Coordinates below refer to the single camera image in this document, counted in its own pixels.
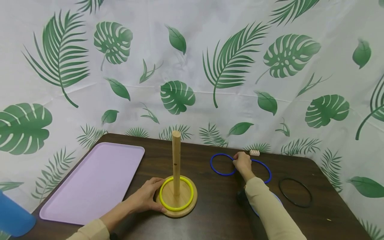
purple tray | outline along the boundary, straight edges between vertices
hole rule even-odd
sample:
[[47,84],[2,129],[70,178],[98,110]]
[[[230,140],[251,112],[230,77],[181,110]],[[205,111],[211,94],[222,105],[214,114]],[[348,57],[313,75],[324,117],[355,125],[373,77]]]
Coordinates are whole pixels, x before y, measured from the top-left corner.
[[85,225],[122,201],[144,148],[97,144],[40,210],[40,218]]

blue cup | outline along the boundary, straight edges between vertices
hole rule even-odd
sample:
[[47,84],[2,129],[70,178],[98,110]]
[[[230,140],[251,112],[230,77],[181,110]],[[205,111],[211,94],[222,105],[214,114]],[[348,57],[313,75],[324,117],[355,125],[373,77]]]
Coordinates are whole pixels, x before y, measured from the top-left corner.
[[0,230],[14,237],[20,237],[29,232],[35,223],[34,216],[0,190]]

dark brown table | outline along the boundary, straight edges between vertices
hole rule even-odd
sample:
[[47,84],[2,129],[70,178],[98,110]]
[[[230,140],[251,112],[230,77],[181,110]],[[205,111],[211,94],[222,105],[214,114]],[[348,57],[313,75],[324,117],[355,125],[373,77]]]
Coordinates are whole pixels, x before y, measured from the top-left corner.
[[[172,175],[172,143],[169,141],[106,134],[98,142],[137,145],[146,150],[124,199],[149,178]],[[119,239],[267,239],[261,221],[252,212],[249,204],[237,201],[236,194],[244,186],[241,176],[236,173],[223,177],[214,173],[210,167],[209,160],[214,154],[222,152],[234,155],[237,151],[182,143],[181,174],[191,178],[197,187],[199,198],[195,209],[179,219],[168,218],[152,211],[131,215],[115,230]],[[307,239],[370,239],[312,160],[264,153],[257,159],[271,169],[273,177],[268,187],[281,199]],[[225,157],[215,158],[214,166],[222,172],[233,169],[230,160]],[[253,170],[258,177],[267,179],[268,172],[259,164],[254,163]],[[293,177],[305,183],[313,194],[313,206],[303,209],[286,200],[278,188],[278,182],[283,177]],[[283,189],[297,202],[304,204],[309,199],[308,193],[294,182],[287,181]],[[18,239],[65,240],[80,227],[39,218],[41,207],[53,192],[33,212],[37,218],[36,226]]]

beige sleeve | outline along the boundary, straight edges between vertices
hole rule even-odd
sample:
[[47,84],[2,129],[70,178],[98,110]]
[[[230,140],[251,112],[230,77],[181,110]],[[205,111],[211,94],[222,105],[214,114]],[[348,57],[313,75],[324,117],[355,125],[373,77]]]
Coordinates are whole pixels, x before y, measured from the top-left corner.
[[249,203],[260,216],[268,240],[306,240],[263,180],[257,177],[250,179],[245,186],[245,193]]
[[109,232],[104,223],[100,219],[96,219],[79,228],[67,240],[109,240]]

black ring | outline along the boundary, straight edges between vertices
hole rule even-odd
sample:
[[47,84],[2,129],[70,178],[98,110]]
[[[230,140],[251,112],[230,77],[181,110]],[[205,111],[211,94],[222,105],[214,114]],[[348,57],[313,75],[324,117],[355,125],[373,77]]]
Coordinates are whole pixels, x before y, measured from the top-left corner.
[[[284,193],[283,190],[281,189],[281,182],[284,181],[284,180],[292,180],[292,181],[297,182],[297,183],[300,184],[301,186],[303,186],[303,187],[307,190],[307,192],[310,194],[310,197],[311,197],[310,203],[308,203],[307,205],[300,205],[300,204],[297,204],[296,202],[292,201],[289,197],[287,197],[287,195],[285,195],[285,193]],[[302,182],[300,182],[300,181],[298,181],[298,180],[296,180],[296,179],[293,179],[293,178],[290,178],[290,177],[286,177],[286,178],[281,179],[281,180],[279,181],[279,189],[280,189],[281,193],[284,195],[284,197],[285,197],[288,201],[290,201],[291,203],[293,203],[294,205],[296,205],[296,206],[298,206],[298,207],[302,207],[302,208],[305,208],[305,209],[306,209],[306,208],[308,208],[308,207],[310,207],[310,206],[312,205],[313,197],[312,197],[312,193],[311,193],[311,191],[307,188],[306,185],[304,185]]]

